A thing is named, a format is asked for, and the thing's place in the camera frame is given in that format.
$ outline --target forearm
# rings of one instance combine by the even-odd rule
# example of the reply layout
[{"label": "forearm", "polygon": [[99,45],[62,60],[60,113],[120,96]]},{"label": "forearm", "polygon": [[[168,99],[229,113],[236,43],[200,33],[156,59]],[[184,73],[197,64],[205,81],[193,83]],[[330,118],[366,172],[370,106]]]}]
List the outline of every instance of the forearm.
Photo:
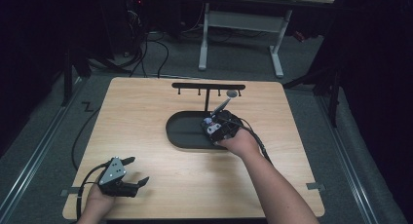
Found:
[{"label": "forearm", "polygon": [[102,201],[90,199],[86,203],[78,224],[97,224],[106,216],[109,209],[107,205],[102,205]]},{"label": "forearm", "polygon": [[243,161],[269,223],[318,223],[300,194],[260,154]]}]

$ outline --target electrical cord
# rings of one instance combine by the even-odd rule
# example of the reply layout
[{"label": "electrical cord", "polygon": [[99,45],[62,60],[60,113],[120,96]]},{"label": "electrical cord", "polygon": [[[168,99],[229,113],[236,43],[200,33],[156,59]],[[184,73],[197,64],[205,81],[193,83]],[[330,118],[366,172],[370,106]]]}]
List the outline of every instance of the electrical cord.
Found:
[{"label": "electrical cord", "polygon": [[[217,34],[218,36],[221,36],[221,35],[224,35],[224,34],[227,33],[225,30],[221,30],[221,31],[224,31],[224,33]],[[234,31],[233,31],[233,30],[230,30],[230,31],[228,32],[227,38],[225,38],[225,39],[223,39],[223,40],[214,40],[214,39],[212,39],[212,38],[210,37],[210,35],[207,37],[207,39],[208,39],[209,41],[211,41],[211,42],[222,43],[222,42],[226,42],[226,41],[228,41],[229,39],[231,39],[231,38],[233,37],[233,33],[234,33]]]},{"label": "electrical cord", "polygon": [[[140,44],[145,40],[145,31],[147,29],[148,23],[146,18],[141,16],[141,12],[139,14],[135,13],[134,11],[128,11],[129,14],[132,14],[132,22],[129,22],[131,32],[132,32],[132,45],[136,48],[136,52],[131,60],[122,63],[122,64],[115,64],[116,67],[125,70],[123,68],[128,67],[136,62],[140,62],[142,59],[142,50],[140,49]],[[136,29],[133,29],[133,25],[135,24],[137,19],[137,26]],[[106,65],[99,65],[90,60],[88,60],[90,66],[97,68],[97,69],[107,69],[110,68]]]},{"label": "electrical cord", "polygon": [[264,36],[264,35],[268,34],[268,32],[264,32],[264,31],[257,32],[253,35],[248,35],[248,34],[240,33],[240,32],[237,32],[237,31],[234,31],[233,33],[234,33],[234,35],[242,36],[242,37],[248,37],[248,38],[254,38],[254,37]]},{"label": "electrical cord", "polygon": [[99,112],[100,108],[101,108],[101,107],[97,108],[97,109],[93,112],[93,114],[88,118],[88,120],[85,122],[85,124],[84,124],[84,125],[82,126],[82,128],[79,130],[79,132],[78,132],[78,134],[77,134],[77,136],[76,136],[76,139],[75,139],[75,141],[74,141],[73,144],[72,144],[72,153],[71,153],[72,165],[73,165],[73,167],[75,167],[76,171],[79,169],[79,167],[76,165],[76,162],[75,162],[75,147],[76,147],[77,141],[79,140],[80,135],[82,134],[82,132],[83,132],[83,130],[85,129],[86,125],[91,121],[91,119],[94,117],[94,115],[95,115],[97,112]]},{"label": "electrical cord", "polygon": [[201,37],[203,37],[203,33],[202,33],[202,32],[199,32],[197,36],[188,36],[188,35],[185,35],[185,34],[187,34],[187,33],[194,33],[194,32],[196,32],[197,30],[200,30],[200,29],[201,29],[201,28],[197,28],[197,29],[194,29],[194,30],[192,30],[192,31],[186,31],[186,32],[184,32],[184,33],[181,33],[180,35],[181,35],[182,37],[185,37],[185,38],[188,38],[188,39],[201,38]]},{"label": "electrical cord", "polygon": [[162,40],[162,39],[164,39],[164,37],[165,37],[165,32],[149,32],[148,34],[158,34],[158,33],[161,33],[162,35],[161,35],[161,37],[159,37],[159,38],[157,38],[157,39],[151,39],[150,41],[160,41],[160,40]]},{"label": "electrical cord", "polygon": [[145,37],[145,52],[142,56],[142,58],[140,59],[140,61],[136,64],[136,66],[133,68],[133,70],[131,71],[131,74],[129,77],[131,77],[134,73],[134,71],[136,70],[137,66],[142,63],[142,72],[143,72],[143,77],[147,78],[148,76],[146,75],[146,71],[145,68],[143,67],[143,59],[146,57],[146,52],[148,51],[148,35],[146,35]]},{"label": "electrical cord", "polygon": [[91,182],[87,182],[89,177],[92,175],[92,173],[94,173],[95,171],[97,171],[100,168],[106,168],[108,167],[110,164],[110,161],[105,163],[105,164],[101,164],[95,168],[93,168],[85,177],[85,179],[83,179],[82,185],[79,188],[78,191],[78,196],[76,199],[76,216],[77,216],[77,220],[79,220],[80,216],[82,215],[82,196],[83,196],[83,191],[85,190],[85,185],[87,183],[91,183]]},{"label": "electrical cord", "polygon": [[258,137],[258,134],[256,134],[256,133],[253,131],[251,125],[250,125],[245,119],[241,119],[241,118],[240,118],[240,120],[246,122],[246,124],[249,126],[249,128],[247,128],[246,126],[241,125],[241,124],[239,124],[239,123],[236,123],[236,122],[234,122],[234,121],[227,120],[227,119],[218,118],[218,120],[221,120],[221,121],[224,121],[224,122],[227,122],[227,123],[230,123],[230,124],[234,124],[234,125],[242,128],[242,129],[244,129],[244,130],[247,130],[247,131],[252,135],[252,137],[254,137],[255,141],[258,143],[258,146],[259,146],[259,148],[260,148],[260,150],[261,150],[262,156],[264,156],[264,158],[265,158],[271,165],[274,165],[273,162],[271,162],[270,156],[268,156],[267,150],[265,149],[265,146],[264,146],[263,142],[262,142],[261,139]]},{"label": "electrical cord", "polygon": [[203,6],[201,7],[200,15],[198,16],[198,20],[197,20],[197,22],[194,24],[194,26],[192,26],[192,27],[191,27],[190,29],[188,29],[188,30],[182,31],[181,33],[185,33],[185,32],[189,32],[189,31],[192,31],[192,30],[197,30],[197,29],[199,29],[199,28],[202,28],[202,27],[198,27],[198,24],[200,23],[201,18],[203,17],[203,12],[204,12],[205,7],[206,7],[206,4],[203,3]]},{"label": "electrical cord", "polygon": [[164,65],[165,65],[165,63],[167,62],[168,57],[169,57],[169,49],[168,49],[168,47],[167,47],[165,44],[163,44],[163,43],[161,43],[161,42],[158,42],[158,41],[148,41],[148,42],[157,43],[157,44],[163,46],[163,47],[167,50],[167,56],[165,57],[164,62],[162,62],[161,66],[158,68],[158,79],[160,79],[160,78],[161,78],[161,70],[162,70],[162,68],[164,67]]}]

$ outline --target desk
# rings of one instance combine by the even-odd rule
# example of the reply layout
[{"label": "desk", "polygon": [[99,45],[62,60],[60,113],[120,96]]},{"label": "desk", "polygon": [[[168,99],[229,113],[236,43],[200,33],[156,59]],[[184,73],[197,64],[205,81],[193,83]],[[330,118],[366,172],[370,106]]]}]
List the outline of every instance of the desk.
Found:
[{"label": "desk", "polygon": [[[290,181],[316,216],[324,214],[314,177],[282,85],[275,82],[115,78],[104,99],[94,131],[73,182],[114,156],[136,157],[127,165],[125,182],[150,179],[135,198],[118,198],[108,219],[264,217],[243,162],[226,150],[183,150],[166,133],[170,116],[183,110],[204,110],[205,92],[178,90],[174,82],[243,84],[242,96],[227,109],[246,119],[265,144],[275,167]],[[209,110],[226,99],[210,92]],[[63,210],[76,218],[76,195]]]},{"label": "desk", "polygon": [[[302,1],[310,3],[333,3],[334,0],[291,0]],[[209,3],[206,3],[206,10],[204,16],[204,36],[201,45],[200,63],[198,68],[200,70],[207,69],[207,32],[210,26],[229,27],[236,29],[246,29],[255,31],[265,31],[277,33],[278,37],[275,45],[269,48],[271,59],[273,61],[274,70],[278,78],[283,77],[282,65],[280,63],[279,49],[282,43],[282,38],[288,27],[288,23],[292,14],[292,10],[286,11],[284,17],[274,16],[258,16],[250,14],[229,13],[220,11],[210,11]]]}]

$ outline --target black cable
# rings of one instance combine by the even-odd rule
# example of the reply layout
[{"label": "black cable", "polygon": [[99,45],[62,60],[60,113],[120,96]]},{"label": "black cable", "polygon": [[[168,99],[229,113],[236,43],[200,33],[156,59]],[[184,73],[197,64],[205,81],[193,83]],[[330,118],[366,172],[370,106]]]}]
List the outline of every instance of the black cable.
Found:
[{"label": "black cable", "polygon": [[204,28],[203,26],[199,26],[201,19],[203,18],[204,14],[204,10],[206,8],[206,3],[203,3],[203,5],[201,6],[201,11],[200,11],[200,15],[198,16],[197,21],[195,22],[194,26],[192,26],[191,28],[185,30],[185,31],[181,31],[181,35],[185,32],[190,32],[193,30],[198,30],[200,28]]},{"label": "black cable", "polygon": [[91,119],[92,119],[92,118],[94,117],[94,115],[100,110],[100,108],[101,108],[101,107],[97,108],[97,109],[93,112],[93,114],[89,117],[89,119],[85,122],[85,124],[84,124],[84,125],[82,126],[82,128],[79,130],[79,132],[78,132],[78,134],[77,134],[77,136],[76,136],[75,141],[73,142],[71,156],[72,156],[72,164],[73,164],[73,167],[75,167],[76,171],[79,169],[78,166],[77,166],[76,163],[75,163],[75,146],[76,146],[76,143],[77,143],[77,141],[79,140],[80,135],[82,134],[82,132],[83,132],[83,130],[85,129],[86,125],[91,121]]},{"label": "black cable", "polygon": [[[134,53],[134,56],[131,60],[129,60],[129,61],[123,63],[123,64],[116,65],[116,67],[118,67],[120,69],[123,69],[127,66],[130,66],[130,65],[132,65],[132,64],[134,64],[134,63],[136,63],[136,62],[138,62],[142,59],[142,50],[140,49],[140,44],[145,40],[144,37],[146,35],[145,32],[146,32],[146,29],[147,29],[147,26],[148,26],[148,22],[147,22],[147,19],[142,17],[141,15],[142,15],[142,12],[140,12],[139,15],[138,15],[138,18],[140,19],[141,23],[139,23],[136,27],[136,30],[133,31],[134,34],[137,35],[137,36],[132,36],[132,46],[133,46],[132,49],[137,48],[136,52]],[[104,65],[101,66],[101,65],[95,64],[91,61],[88,61],[88,63],[89,63],[90,66],[95,67],[97,69],[107,69],[107,68],[109,68],[109,67],[104,66]]]},{"label": "black cable", "polygon": [[182,37],[189,38],[189,39],[197,39],[197,38],[203,37],[203,33],[198,33],[198,36],[187,36],[187,35],[184,34],[184,33],[193,33],[193,32],[194,32],[194,31],[182,32],[180,35],[181,35]]},{"label": "black cable", "polygon": [[[218,34],[218,36],[221,36],[221,35],[224,35],[224,34],[227,33],[225,30],[221,30],[221,31],[224,31],[224,33]],[[209,41],[211,41],[211,42],[222,43],[222,42],[226,42],[226,41],[228,41],[229,39],[231,39],[232,36],[233,36],[233,33],[234,33],[234,31],[233,31],[233,30],[230,30],[230,31],[228,32],[228,37],[225,38],[225,39],[223,39],[223,40],[213,40],[210,36],[208,36],[207,39],[208,39]]]},{"label": "black cable", "polygon": [[256,134],[256,133],[253,131],[251,125],[250,125],[246,120],[240,119],[240,120],[246,122],[246,124],[249,126],[249,128],[247,128],[246,126],[241,125],[241,124],[239,124],[239,123],[236,123],[236,122],[227,120],[227,119],[218,118],[218,120],[222,120],[222,121],[224,121],[224,122],[227,122],[227,123],[230,123],[230,124],[234,124],[234,125],[242,128],[242,129],[244,129],[244,130],[247,130],[247,131],[252,135],[252,137],[254,137],[255,141],[257,141],[258,146],[259,146],[259,148],[261,149],[262,156],[264,156],[264,158],[265,158],[271,165],[273,165],[273,162],[271,162],[270,156],[268,156],[267,150],[265,149],[265,146],[264,146],[264,144],[262,143],[261,139],[258,137],[258,134]]},{"label": "black cable", "polygon": [[148,75],[146,74],[145,67],[143,66],[143,59],[146,57],[146,52],[148,51],[148,36],[149,36],[149,35],[146,35],[146,37],[145,37],[145,52],[143,53],[143,56],[142,56],[142,58],[140,59],[140,61],[136,64],[136,66],[135,66],[135,67],[133,68],[133,70],[131,71],[131,75],[130,75],[129,77],[131,77],[131,76],[133,75],[134,71],[136,70],[136,68],[137,68],[137,66],[138,66],[139,64],[142,64],[143,77],[144,77],[144,78],[147,78],[147,77],[148,77]]},{"label": "black cable", "polygon": [[160,38],[151,39],[150,41],[161,41],[162,39],[164,39],[164,37],[165,37],[165,32],[161,32],[161,33],[162,33],[162,36],[161,36]]},{"label": "black cable", "polygon": [[247,34],[236,32],[236,31],[234,31],[233,33],[237,36],[248,37],[248,38],[254,38],[254,37],[264,36],[268,34],[268,32],[264,32],[264,31],[260,31],[254,35],[247,35]]},{"label": "black cable", "polygon": [[162,70],[162,67],[165,65],[165,63],[166,63],[167,60],[168,60],[169,50],[168,50],[168,47],[167,47],[166,45],[164,45],[163,43],[161,43],[161,42],[158,42],[158,41],[148,41],[148,42],[157,43],[157,44],[163,46],[163,47],[167,50],[167,57],[165,57],[164,62],[162,62],[161,66],[160,66],[159,69],[158,69],[158,79],[159,79],[159,78],[161,78],[161,70]]},{"label": "black cable", "polygon": [[76,215],[77,215],[77,220],[79,220],[80,216],[82,215],[82,196],[83,196],[83,190],[85,189],[85,184],[87,183],[89,177],[92,175],[93,172],[97,171],[100,168],[105,168],[108,166],[108,163],[101,164],[95,168],[93,168],[88,175],[86,175],[85,179],[82,182],[82,185],[79,188],[78,191],[78,196],[76,200]]}]

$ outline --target black oval base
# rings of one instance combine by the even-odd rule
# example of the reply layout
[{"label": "black oval base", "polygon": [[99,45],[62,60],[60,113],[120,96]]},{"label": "black oval base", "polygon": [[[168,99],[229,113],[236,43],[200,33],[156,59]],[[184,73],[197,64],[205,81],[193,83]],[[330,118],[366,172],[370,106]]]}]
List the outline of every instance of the black oval base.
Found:
[{"label": "black oval base", "polygon": [[183,149],[221,149],[213,145],[207,137],[201,122],[208,113],[205,111],[181,111],[170,116],[167,121],[167,136],[176,147]]}]

